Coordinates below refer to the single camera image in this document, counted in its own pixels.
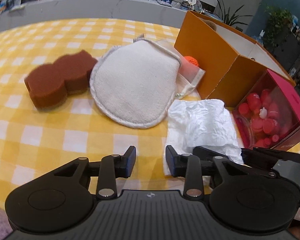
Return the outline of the white tissue cloth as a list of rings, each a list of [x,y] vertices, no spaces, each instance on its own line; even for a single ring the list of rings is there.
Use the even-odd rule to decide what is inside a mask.
[[[223,101],[174,100],[168,109],[167,120],[165,145],[171,145],[178,154],[191,154],[195,147],[203,146],[243,164],[236,129]]]

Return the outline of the round white towel pad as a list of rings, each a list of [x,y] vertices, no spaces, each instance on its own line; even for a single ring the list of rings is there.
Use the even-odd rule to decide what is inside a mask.
[[[91,96],[111,120],[151,128],[165,118],[174,100],[180,67],[178,54],[145,38],[113,46],[91,71]]]

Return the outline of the brown gourd-shaped sponge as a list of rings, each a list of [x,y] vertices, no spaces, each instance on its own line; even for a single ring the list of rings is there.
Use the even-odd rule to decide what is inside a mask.
[[[30,99],[37,109],[51,109],[71,94],[89,88],[90,75],[98,60],[87,51],[66,54],[53,63],[39,65],[25,77]]]

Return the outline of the brown fuzzy plush cloth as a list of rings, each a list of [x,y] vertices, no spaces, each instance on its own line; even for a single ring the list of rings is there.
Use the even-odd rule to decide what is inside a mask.
[[[217,25],[214,22],[212,22],[210,20],[204,20],[204,23],[206,23],[214,31],[217,30]]]

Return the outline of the pink box of red items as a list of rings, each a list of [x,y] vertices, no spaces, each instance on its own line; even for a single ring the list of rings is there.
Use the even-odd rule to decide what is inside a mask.
[[[232,111],[243,146],[287,151],[300,142],[300,96],[272,70]]]

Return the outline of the orange ball in mesh bag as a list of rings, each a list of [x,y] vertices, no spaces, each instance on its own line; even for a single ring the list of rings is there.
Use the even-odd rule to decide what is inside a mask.
[[[181,56],[181,64],[176,79],[176,99],[182,99],[192,93],[199,85],[205,70],[199,67],[198,61],[191,56]]]

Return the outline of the yellow white checkered tablecloth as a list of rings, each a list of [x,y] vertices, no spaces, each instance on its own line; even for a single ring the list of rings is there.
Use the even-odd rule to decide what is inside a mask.
[[[8,194],[78,157],[99,161],[123,154],[133,145],[137,158],[119,189],[181,189],[163,162],[167,121],[150,129],[121,126],[103,115],[89,92],[69,97],[61,106],[37,110],[24,79],[38,65],[85,50],[102,56],[141,34],[173,43],[177,28],[117,19],[73,19],[29,24],[0,33],[0,207]]]

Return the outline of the orange cardboard box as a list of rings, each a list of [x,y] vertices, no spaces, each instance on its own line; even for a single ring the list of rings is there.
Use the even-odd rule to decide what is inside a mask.
[[[214,22],[217,30],[204,20]],[[194,57],[205,70],[197,86],[200,97],[222,100],[226,107],[236,107],[267,70],[295,85],[281,64],[256,40],[194,11],[186,13],[174,47],[181,55]]]

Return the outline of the dark cabinet with plants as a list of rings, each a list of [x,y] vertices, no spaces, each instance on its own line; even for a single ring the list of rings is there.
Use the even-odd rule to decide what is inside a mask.
[[[262,37],[263,46],[289,71],[300,57],[298,20],[288,9],[266,7],[265,12],[268,18]]]

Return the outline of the potted long-leaf plant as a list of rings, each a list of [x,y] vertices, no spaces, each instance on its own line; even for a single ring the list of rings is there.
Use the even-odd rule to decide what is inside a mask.
[[[233,25],[248,25],[246,22],[243,22],[243,18],[252,18],[251,14],[240,14],[239,12],[244,8],[244,5],[241,5],[235,10],[232,10],[231,7],[226,7],[223,0],[216,0],[216,12],[213,14],[221,20],[222,23],[232,27]]]

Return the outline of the white TV console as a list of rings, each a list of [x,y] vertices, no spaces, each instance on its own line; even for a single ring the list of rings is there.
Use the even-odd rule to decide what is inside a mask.
[[[186,11],[155,0],[48,0],[0,15],[0,32],[28,24],[74,18],[114,18],[180,28]]]

